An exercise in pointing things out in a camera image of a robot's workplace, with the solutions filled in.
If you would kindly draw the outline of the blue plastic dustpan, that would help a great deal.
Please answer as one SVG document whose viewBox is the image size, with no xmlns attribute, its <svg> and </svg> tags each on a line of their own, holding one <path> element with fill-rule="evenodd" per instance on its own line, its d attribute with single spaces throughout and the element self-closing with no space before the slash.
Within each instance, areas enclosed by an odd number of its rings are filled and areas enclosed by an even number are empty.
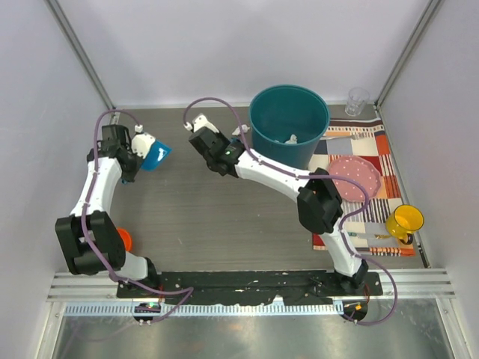
<svg viewBox="0 0 479 359">
<path fill-rule="evenodd" d="M 154 171 L 170 155 L 172 149 L 156 139 L 145 159 L 138 157 L 130 149 L 127 152 L 126 167 L 122 170 L 123 184 L 135 181 L 139 171 Z"/>
</svg>

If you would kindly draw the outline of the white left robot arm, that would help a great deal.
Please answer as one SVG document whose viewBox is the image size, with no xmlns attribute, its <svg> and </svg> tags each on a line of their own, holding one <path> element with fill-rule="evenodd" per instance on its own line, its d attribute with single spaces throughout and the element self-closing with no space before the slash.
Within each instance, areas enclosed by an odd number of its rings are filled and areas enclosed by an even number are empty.
<svg viewBox="0 0 479 359">
<path fill-rule="evenodd" d="M 67 268 L 74 275 L 109 273 L 122 285 L 133 283 L 142 298 L 159 291 L 159 275 L 152 261 L 131 254 L 109 213 L 119 182 L 131 183 L 148 159 L 156 161 L 156 139 L 135 126 L 131 135 L 123 125 L 107 125 L 94 135 L 87 155 L 88 174 L 78 202 L 67 217 L 55 222 Z"/>
</svg>

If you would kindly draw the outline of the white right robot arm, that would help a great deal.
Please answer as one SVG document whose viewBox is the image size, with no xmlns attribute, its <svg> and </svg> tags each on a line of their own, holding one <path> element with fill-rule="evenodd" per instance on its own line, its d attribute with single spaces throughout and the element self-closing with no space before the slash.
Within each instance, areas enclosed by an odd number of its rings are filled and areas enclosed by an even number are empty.
<svg viewBox="0 0 479 359">
<path fill-rule="evenodd" d="M 368 264 L 353 248 L 343 228 L 342 199 L 327 171 L 318 168 L 311 173 L 247 151 L 243 143 L 228 140 L 212 125 L 193 129 L 189 143 L 211 171 L 260 183 L 293 200 L 299 223 L 319 235 L 326 245 L 339 289 L 346 295 L 355 295 L 364 288 Z"/>
</svg>

